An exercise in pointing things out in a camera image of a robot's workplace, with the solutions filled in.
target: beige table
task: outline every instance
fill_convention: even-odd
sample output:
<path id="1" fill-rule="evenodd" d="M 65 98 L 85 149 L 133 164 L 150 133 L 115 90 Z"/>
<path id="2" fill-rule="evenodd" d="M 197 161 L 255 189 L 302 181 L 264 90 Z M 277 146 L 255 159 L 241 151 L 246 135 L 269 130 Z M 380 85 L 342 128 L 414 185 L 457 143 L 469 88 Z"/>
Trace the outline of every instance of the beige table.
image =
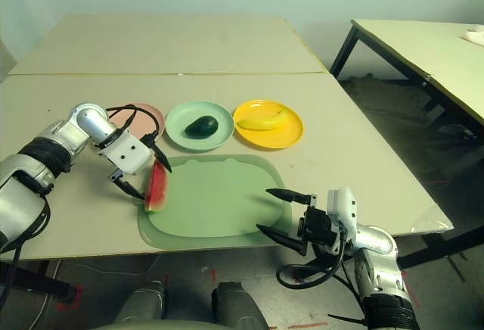
<path id="1" fill-rule="evenodd" d="M 361 40 L 484 136 L 484 48 L 461 38 L 473 25 L 396 20 L 352 20 L 352 25 L 330 69 L 335 77 Z M 434 126 L 447 119 L 442 115 Z"/>
<path id="2" fill-rule="evenodd" d="M 74 15 L 10 74 L 326 73 L 281 17 Z"/>
<path id="3" fill-rule="evenodd" d="M 237 135 L 207 154 L 258 154 L 271 161 L 288 188 L 320 195 L 349 185 L 358 221 L 393 235 L 441 232 L 451 223 L 391 147 L 329 74 L 252 76 L 11 76 L 2 85 L 2 158 L 29 142 L 81 101 L 103 106 L 147 101 L 168 113 L 203 99 L 230 111 L 254 98 L 295 109 L 306 125 L 300 143 L 264 151 Z M 163 135 L 168 157 L 188 154 Z M 86 148 L 48 196 L 47 229 L 22 251 L 24 259 L 134 254 L 160 251 L 139 235 L 136 207 L 107 180 L 113 166 Z M 138 178 L 130 181 L 139 183 Z M 304 207 L 293 205 L 296 224 Z"/>

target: table leg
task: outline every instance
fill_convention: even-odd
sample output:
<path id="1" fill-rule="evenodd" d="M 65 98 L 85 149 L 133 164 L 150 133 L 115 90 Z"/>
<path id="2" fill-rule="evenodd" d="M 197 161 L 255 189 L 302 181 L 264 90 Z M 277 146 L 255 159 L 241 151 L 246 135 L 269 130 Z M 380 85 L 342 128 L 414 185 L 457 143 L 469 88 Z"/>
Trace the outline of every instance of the table leg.
<path id="1" fill-rule="evenodd" d="M 459 121 L 454 117 L 451 112 L 445 111 L 441 113 L 436 119 L 434 119 L 431 124 L 425 127 L 425 131 L 434 132 L 442 126 L 454 123 L 459 123 Z"/>
<path id="2" fill-rule="evenodd" d="M 331 65 L 330 73 L 333 74 L 335 78 L 340 75 L 340 72 L 343 69 L 344 64 L 346 63 L 346 60 L 348 60 L 349 54 L 351 54 L 351 51 L 353 50 L 356 42 L 358 41 L 358 38 L 356 37 L 357 30 L 358 29 L 356 27 L 351 26 L 351 30 L 349 31 L 348 36 L 343 43 L 343 46 L 341 46 L 340 52 L 338 52 L 336 59 L 334 59 L 333 65 Z"/>
<path id="3" fill-rule="evenodd" d="M 5 283 L 9 268 L 9 264 L 0 263 L 0 282 Z M 65 303 L 72 302 L 76 298 L 76 288 L 69 283 L 51 279 L 20 267 L 15 272 L 12 286 L 28 292 L 51 294 L 57 300 Z"/>
<path id="4" fill-rule="evenodd" d="M 400 257 L 400 268 L 406 269 L 422 263 L 438 260 L 452 254 L 465 251 L 484 243 L 484 226 L 471 230 L 449 240 L 444 240 L 440 234 L 423 235 L 428 248 Z"/>
<path id="5" fill-rule="evenodd" d="M 431 98 L 424 106 L 423 106 L 423 111 L 424 112 L 430 112 L 433 108 L 437 107 L 439 105 L 439 102 L 436 99 Z"/>

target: black cable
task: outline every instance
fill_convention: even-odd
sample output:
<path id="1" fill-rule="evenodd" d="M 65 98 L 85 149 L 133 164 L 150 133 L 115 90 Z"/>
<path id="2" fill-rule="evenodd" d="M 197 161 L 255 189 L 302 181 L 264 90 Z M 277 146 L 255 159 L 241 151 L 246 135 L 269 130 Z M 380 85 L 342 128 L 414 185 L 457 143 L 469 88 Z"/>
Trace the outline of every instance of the black cable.
<path id="1" fill-rule="evenodd" d="M 345 273 L 346 280 L 348 281 L 349 290 L 351 291 L 351 293 L 355 297 L 356 302 L 358 303 L 358 305 L 361 307 L 360 295 L 356 291 L 355 286 L 353 285 L 353 282 L 351 281 L 351 279 L 350 279 L 350 277 L 348 275 L 348 271 L 346 271 L 346 266 L 345 266 L 345 263 L 344 262 L 341 263 L 341 267 L 343 268 L 343 272 Z"/>
<path id="2" fill-rule="evenodd" d="M 7 302 L 8 292 L 10 292 L 10 288 L 12 286 L 12 283 L 14 282 L 15 272 L 17 271 L 18 260 L 20 258 L 21 249 L 22 249 L 22 245 L 19 245 L 17 248 L 15 248 L 14 259 L 12 260 L 10 268 L 8 269 L 7 278 L 5 279 L 5 283 L 3 287 L 2 297 L 0 297 L 0 312 L 3 309 L 5 302 Z"/>
<path id="3" fill-rule="evenodd" d="M 49 207 L 48 202 L 45 201 L 45 218 L 42 226 L 38 228 L 33 234 L 29 235 L 15 248 L 14 259 L 12 260 L 10 268 L 8 269 L 7 278 L 5 279 L 5 283 L 3 287 L 2 297 L 0 297 L 0 312 L 3 309 L 5 302 L 7 301 L 8 293 L 10 292 L 10 288 L 12 286 L 12 283 L 14 282 L 15 272 L 17 271 L 18 261 L 20 259 L 20 251 L 22 249 L 23 243 L 25 243 L 25 241 L 28 241 L 32 238 L 35 238 L 37 235 L 42 233 L 50 220 L 51 220 L 51 207 Z"/>
<path id="4" fill-rule="evenodd" d="M 33 234 L 31 234 L 26 240 L 28 241 L 29 239 L 35 238 L 37 235 L 42 233 L 45 229 L 45 227 L 48 225 L 48 222 L 51 220 L 51 207 L 49 207 L 48 202 L 45 201 L 45 219 L 44 223 L 42 226 L 37 229 Z"/>
<path id="5" fill-rule="evenodd" d="M 275 277 L 281 285 L 283 285 L 285 288 L 290 288 L 291 290 L 305 290 L 307 288 L 312 288 L 317 285 L 320 285 L 321 283 L 326 282 L 328 279 L 334 276 L 338 268 L 340 268 L 340 265 L 343 262 L 345 244 L 346 244 L 346 232 L 341 232 L 340 233 L 340 251 L 338 252 L 338 256 L 334 261 L 331 269 L 328 270 L 327 272 L 317 266 L 311 266 L 307 264 L 287 264 L 286 266 L 282 266 L 278 269 L 278 271 L 275 274 Z M 287 271 L 288 269 L 305 269 L 313 272 L 323 272 L 324 275 L 318 279 L 315 279 L 314 281 L 292 284 L 284 281 L 281 277 L 281 273 L 284 271 Z"/>
<path id="6" fill-rule="evenodd" d="M 156 127 L 154 133 L 158 134 L 160 132 L 160 122 L 158 122 L 158 119 L 154 116 L 154 114 L 152 114 L 150 111 L 147 111 L 144 108 L 136 107 L 133 104 L 128 104 L 128 105 L 125 105 L 125 106 L 122 106 L 122 107 L 109 107 L 109 108 L 106 108 L 106 112 L 115 111 L 113 114 L 111 114 L 109 116 L 109 118 L 114 117 L 120 111 L 124 111 L 124 110 L 140 111 L 140 112 L 142 112 L 144 114 L 147 114 L 154 121 L 154 124 L 155 124 L 155 127 Z"/>

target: banana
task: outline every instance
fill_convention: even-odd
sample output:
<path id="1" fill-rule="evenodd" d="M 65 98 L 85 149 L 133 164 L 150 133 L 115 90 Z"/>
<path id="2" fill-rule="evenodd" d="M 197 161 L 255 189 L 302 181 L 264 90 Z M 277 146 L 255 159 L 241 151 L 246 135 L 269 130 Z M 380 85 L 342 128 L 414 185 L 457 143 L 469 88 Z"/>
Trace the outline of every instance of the banana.
<path id="1" fill-rule="evenodd" d="M 287 110 L 283 109 L 271 118 L 262 118 L 258 120 L 239 120 L 237 124 L 245 129 L 252 129 L 256 131 L 268 131 L 282 126 L 287 121 Z"/>

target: red watermelon flesh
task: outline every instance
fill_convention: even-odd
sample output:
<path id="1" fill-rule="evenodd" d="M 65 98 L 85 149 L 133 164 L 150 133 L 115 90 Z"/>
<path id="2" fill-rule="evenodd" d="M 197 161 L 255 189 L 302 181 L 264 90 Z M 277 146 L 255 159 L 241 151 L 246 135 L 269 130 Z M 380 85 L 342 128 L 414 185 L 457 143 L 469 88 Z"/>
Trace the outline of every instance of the red watermelon flesh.
<path id="1" fill-rule="evenodd" d="M 158 161 L 154 161 L 150 182 L 144 196 L 145 211 L 160 211 L 166 203 L 166 191 L 168 188 L 168 175 L 165 167 Z"/>

